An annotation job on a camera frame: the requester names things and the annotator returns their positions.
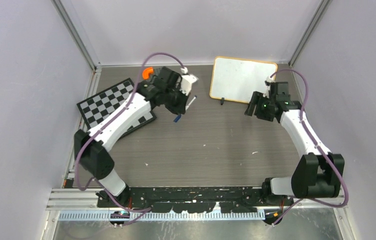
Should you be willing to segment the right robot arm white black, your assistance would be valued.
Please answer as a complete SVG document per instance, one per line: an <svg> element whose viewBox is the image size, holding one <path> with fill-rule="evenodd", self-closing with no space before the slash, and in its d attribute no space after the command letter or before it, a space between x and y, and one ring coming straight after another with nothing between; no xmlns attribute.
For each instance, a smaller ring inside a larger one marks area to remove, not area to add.
<svg viewBox="0 0 376 240"><path fill-rule="evenodd" d="M269 177L262 184L261 198L274 205L281 196L298 199L322 199L339 196L345 160L333 153L318 138L299 101L291 100L287 82L267 82L267 92L254 91L246 116L277 120L292 140L299 162L288 177Z"/></svg>

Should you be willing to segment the blue marker cap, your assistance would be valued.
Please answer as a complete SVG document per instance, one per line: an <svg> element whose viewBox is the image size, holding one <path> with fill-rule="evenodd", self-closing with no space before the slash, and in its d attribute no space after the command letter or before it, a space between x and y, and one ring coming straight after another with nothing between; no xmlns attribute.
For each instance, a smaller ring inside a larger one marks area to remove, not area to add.
<svg viewBox="0 0 376 240"><path fill-rule="evenodd" d="M175 119L173 120L173 122L174 123L177 123L178 121L179 121L179 119L181 118L181 114L180 115L177 115L176 117L175 117Z"/></svg>

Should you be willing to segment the yellow framed whiteboard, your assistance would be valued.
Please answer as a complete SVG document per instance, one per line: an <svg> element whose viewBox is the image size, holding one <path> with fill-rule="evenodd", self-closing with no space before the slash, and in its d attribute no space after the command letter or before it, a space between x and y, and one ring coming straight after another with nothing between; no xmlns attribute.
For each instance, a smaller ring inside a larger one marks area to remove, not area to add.
<svg viewBox="0 0 376 240"><path fill-rule="evenodd" d="M278 70L274 62L218 56L214 60L209 96L249 103L254 91L265 93L265 80Z"/></svg>

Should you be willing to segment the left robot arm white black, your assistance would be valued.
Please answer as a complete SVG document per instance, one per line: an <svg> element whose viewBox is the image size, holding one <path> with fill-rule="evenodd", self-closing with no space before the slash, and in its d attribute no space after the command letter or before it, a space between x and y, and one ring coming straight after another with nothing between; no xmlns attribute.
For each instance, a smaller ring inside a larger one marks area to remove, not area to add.
<svg viewBox="0 0 376 240"><path fill-rule="evenodd" d="M185 114L193 85L198 81L186 67L179 72L168 67L144 67L139 77L120 107L95 127L80 129L74 135L75 170L87 170L110 193L110 201L117 207L128 203L129 194L109 151L135 121L155 107L164 105L172 114Z"/></svg>

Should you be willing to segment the white marker pen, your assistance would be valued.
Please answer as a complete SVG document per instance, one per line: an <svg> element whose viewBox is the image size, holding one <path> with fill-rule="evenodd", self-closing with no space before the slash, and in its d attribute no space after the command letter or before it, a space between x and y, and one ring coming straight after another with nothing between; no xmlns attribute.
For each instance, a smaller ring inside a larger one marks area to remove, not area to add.
<svg viewBox="0 0 376 240"><path fill-rule="evenodd" d="M195 96L189 101L189 103L186 104L186 106L185 106L185 110L186 110L186 111L190 108L190 106L194 103L194 101L195 101L196 99L197 99L197 96L195 95Z"/></svg>

